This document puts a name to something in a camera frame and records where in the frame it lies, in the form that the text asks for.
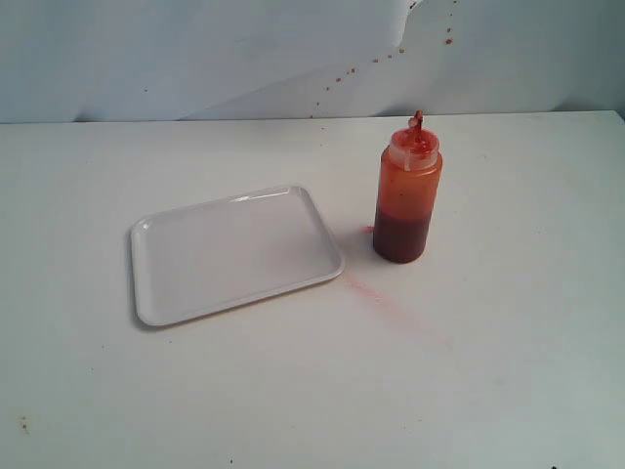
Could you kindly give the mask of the red sauce squeeze bottle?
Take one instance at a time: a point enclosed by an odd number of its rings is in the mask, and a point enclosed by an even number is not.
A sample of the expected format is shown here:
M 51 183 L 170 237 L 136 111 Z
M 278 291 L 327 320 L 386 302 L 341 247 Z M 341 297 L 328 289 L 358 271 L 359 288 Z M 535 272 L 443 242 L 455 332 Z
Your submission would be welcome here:
M 381 155 L 373 226 L 373 247 L 397 264 L 425 250 L 443 159 L 438 136 L 423 127 L 419 110 L 408 126 L 394 132 Z

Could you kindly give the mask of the white rectangular plastic tray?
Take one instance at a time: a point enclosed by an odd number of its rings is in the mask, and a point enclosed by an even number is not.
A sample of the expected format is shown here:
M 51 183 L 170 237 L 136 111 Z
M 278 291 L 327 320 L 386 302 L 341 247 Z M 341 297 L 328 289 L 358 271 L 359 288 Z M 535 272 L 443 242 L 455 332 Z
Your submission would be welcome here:
M 322 284 L 345 269 L 344 254 L 301 186 L 147 215 L 129 237 L 135 312 L 149 327 Z

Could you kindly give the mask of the white backdrop sheet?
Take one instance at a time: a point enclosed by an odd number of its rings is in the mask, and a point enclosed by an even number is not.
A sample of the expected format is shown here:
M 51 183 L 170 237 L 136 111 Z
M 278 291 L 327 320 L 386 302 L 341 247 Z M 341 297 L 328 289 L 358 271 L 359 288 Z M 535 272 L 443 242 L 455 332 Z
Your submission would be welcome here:
M 5 123 L 624 108 L 620 1 L 5 1 Z

